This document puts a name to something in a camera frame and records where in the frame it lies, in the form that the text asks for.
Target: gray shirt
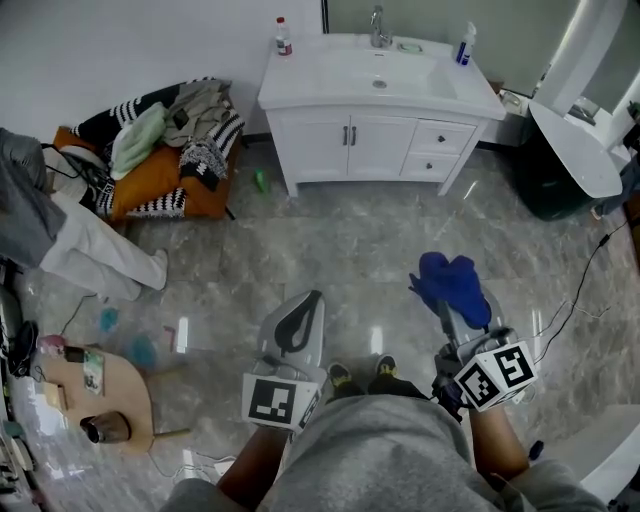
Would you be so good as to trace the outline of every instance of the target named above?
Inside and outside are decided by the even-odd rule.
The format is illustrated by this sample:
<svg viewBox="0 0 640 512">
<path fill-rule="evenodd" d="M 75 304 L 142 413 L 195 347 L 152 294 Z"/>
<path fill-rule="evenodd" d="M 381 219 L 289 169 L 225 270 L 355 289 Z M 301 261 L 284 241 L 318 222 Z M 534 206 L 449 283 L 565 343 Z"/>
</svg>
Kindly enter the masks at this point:
<svg viewBox="0 0 640 512">
<path fill-rule="evenodd" d="M 0 128 L 0 256 L 22 267 L 40 265 L 65 214 L 45 194 L 40 143 Z"/>
<path fill-rule="evenodd" d="M 442 407 L 389 395 L 337 400 L 312 417 L 272 491 L 277 512 L 607 510 L 555 461 L 497 493 L 471 466 L 462 429 Z M 161 510 L 246 512 L 197 479 L 176 485 Z"/>
</svg>

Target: spray bottle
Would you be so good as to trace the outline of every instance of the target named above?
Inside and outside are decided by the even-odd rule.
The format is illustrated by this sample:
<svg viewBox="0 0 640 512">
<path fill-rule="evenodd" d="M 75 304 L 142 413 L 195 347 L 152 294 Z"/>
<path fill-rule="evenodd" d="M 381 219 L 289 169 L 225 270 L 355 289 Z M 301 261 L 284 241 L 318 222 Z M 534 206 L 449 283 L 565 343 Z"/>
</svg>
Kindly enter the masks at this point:
<svg viewBox="0 0 640 512">
<path fill-rule="evenodd" d="M 473 45 L 476 44 L 476 27 L 475 25 L 468 21 L 467 22 L 467 33 L 462 38 L 460 42 L 460 47 L 458 48 L 458 53 L 456 54 L 456 62 L 461 66 L 466 66 L 469 64 L 469 59 L 471 58 L 471 52 L 473 51 Z"/>
</svg>

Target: baseboard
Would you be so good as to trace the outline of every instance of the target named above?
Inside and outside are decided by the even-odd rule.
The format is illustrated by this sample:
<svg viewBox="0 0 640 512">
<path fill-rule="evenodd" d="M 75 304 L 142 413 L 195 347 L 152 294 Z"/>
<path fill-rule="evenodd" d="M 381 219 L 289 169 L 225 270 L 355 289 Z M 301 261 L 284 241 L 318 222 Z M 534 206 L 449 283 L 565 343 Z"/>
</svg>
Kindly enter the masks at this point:
<svg viewBox="0 0 640 512">
<path fill-rule="evenodd" d="M 512 155 L 518 150 L 515 146 L 507 146 L 505 144 L 497 144 L 495 142 L 483 142 L 480 141 L 476 144 L 475 149 L 484 149 L 487 151 L 495 151 L 496 153 L 502 153 L 505 155 Z"/>
<path fill-rule="evenodd" d="M 250 133 L 242 136 L 242 145 L 256 144 L 257 142 L 273 142 L 273 136 L 270 133 Z"/>
</svg>

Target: power cord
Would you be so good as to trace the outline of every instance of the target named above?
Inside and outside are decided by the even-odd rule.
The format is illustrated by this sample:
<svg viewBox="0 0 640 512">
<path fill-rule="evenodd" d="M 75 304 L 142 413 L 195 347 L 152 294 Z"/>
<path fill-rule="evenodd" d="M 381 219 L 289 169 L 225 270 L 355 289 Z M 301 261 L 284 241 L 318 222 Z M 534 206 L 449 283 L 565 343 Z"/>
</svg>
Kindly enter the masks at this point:
<svg viewBox="0 0 640 512">
<path fill-rule="evenodd" d="M 199 453 L 199 452 L 193 452 L 196 455 L 198 455 L 199 457 L 204 457 L 206 459 L 211 459 L 213 461 L 214 464 L 220 464 L 222 462 L 231 462 L 236 460 L 235 457 L 229 455 L 227 457 L 222 457 L 221 459 L 216 459 L 214 457 L 211 457 L 210 455 L 205 455 L 203 453 Z M 149 458 L 151 459 L 151 462 L 153 462 L 153 465 L 156 467 L 156 469 L 158 470 L 158 473 L 160 473 L 163 477 L 165 478 L 171 478 L 171 483 L 175 484 L 176 483 L 176 478 L 178 478 L 178 476 L 183 472 L 183 471 L 194 471 L 196 473 L 200 473 L 201 475 L 204 476 L 204 480 L 206 480 L 209 483 L 211 482 L 211 477 L 209 476 L 209 474 L 205 471 L 205 468 L 209 468 L 209 469 L 213 469 L 215 471 L 217 471 L 215 466 L 211 466 L 211 465 L 207 465 L 207 464 L 183 464 L 182 466 L 180 466 L 178 469 L 175 470 L 175 472 L 173 473 L 173 475 L 168 475 L 167 473 L 163 472 L 160 467 L 158 466 L 158 463 L 155 461 L 155 459 L 151 456 L 151 452 L 147 452 L 147 455 L 149 455 Z"/>
<path fill-rule="evenodd" d="M 598 252 L 598 250 L 601 247 L 604 247 L 607 242 L 609 242 L 609 240 L 611 239 L 611 237 L 620 229 L 622 229 L 624 226 L 626 226 L 628 224 L 629 221 L 625 221 L 623 224 L 621 224 L 620 226 L 618 226 L 616 229 L 614 229 L 611 233 L 607 233 L 606 235 L 604 235 L 602 237 L 602 240 L 600 240 L 600 242 L 598 243 L 598 246 L 593 250 L 593 252 L 591 253 L 591 256 L 589 257 L 589 261 L 587 262 L 587 266 L 584 268 L 584 272 L 582 272 L 582 279 L 580 280 L 580 284 L 578 285 L 578 291 L 576 292 L 576 298 L 573 299 L 573 301 L 571 302 L 571 311 L 569 311 L 569 314 L 567 315 L 567 318 L 564 319 L 564 322 L 562 322 L 562 325 L 560 326 L 560 328 L 556 331 L 556 333 L 551 337 L 551 339 L 549 340 L 549 342 L 547 343 L 547 345 L 544 348 L 544 351 L 542 352 L 542 355 L 535 360 L 535 364 L 538 364 L 540 361 L 542 361 L 544 359 L 544 356 L 547 355 L 547 352 L 549 350 L 549 347 L 551 346 L 551 344 L 553 343 L 553 340 L 555 340 L 558 335 L 560 334 L 560 332 L 562 331 L 562 329 L 564 329 L 564 326 L 567 325 L 567 322 L 569 322 L 569 319 L 571 318 L 571 316 L 573 315 L 573 312 L 578 309 L 579 311 L 582 311 L 584 313 L 587 313 L 584 310 L 580 310 L 579 308 L 576 307 L 576 304 L 578 303 L 578 299 L 580 298 L 580 291 L 582 290 L 582 285 L 584 284 L 584 280 L 587 277 L 587 271 L 589 270 L 589 266 L 591 265 L 591 262 L 593 261 L 593 258 L 595 257 L 596 253 Z M 551 325 L 553 324 L 553 321 L 555 320 L 555 318 L 558 316 L 558 313 L 560 313 L 560 310 L 562 309 L 562 307 L 566 304 L 567 302 L 563 302 L 560 307 L 558 308 L 558 310 L 555 312 L 555 314 L 553 315 L 553 317 L 551 318 L 551 322 L 549 322 L 549 325 L 547 327 L 545 327 L 542 331 L 540 331 L 537 335 L 539 336 L 540 334 L 542 334 L 544 331 L 546 331 L 549 327 L 551 327 Z M 587 313 L 589 316 L 594 317 L 594 318 L 600 318 L 602 317 L 602 315 L 604 315 L 610 308 L 605 309 L 599 316 L 594 316 L 591 315 L 590 313 Z"/>
<path fill-rule="evenodd" d="M 92 293 L 91 295 L 83 295 L 82 298 L 80 299 L 80 302 L 78 302 L 78 305 L 76 306 L 75 311 L 73 312 L 73 314 L 71 315 L 71 318 L 69 318 L 69 320 L 67 320 L 67 323 L 64 324 L 64 327 L 62 328 L 62 330 L 60 331 L 60 336 L 64 336 L 64 332 L 67 330 L 67 327 L 69 327 L 69 324 L 71 322 L 73 322 L 73 319 L 76 317 L 76 315 L 78 314 L 78 311 L 80 311 L 80 308 L 82 307 L 82 303 L 84 302 L 84 299 L 88 299 L 90 297 L 95 297 L 96 295 L 98 295 L 97 293 Z"/>
</svg>

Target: faucet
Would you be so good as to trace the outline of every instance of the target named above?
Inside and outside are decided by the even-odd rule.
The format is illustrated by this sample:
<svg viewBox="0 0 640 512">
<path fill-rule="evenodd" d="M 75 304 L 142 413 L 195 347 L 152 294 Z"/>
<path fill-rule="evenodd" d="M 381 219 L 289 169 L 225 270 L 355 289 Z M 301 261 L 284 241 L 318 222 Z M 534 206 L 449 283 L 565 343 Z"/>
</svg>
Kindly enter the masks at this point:
<svg viewBox="0 0 640 512">
<path fill-rule="evenodd" d="M 382 6 L 376 5 L 373 8 L 373 14 L 371 14 L 371 26 L 373 32 L 371 32 L 371 46 L 374 48 L 386 48 L 393 43 L 393 37 L 391 34 L 384 34 L 382 32 Z"/>
</svg>

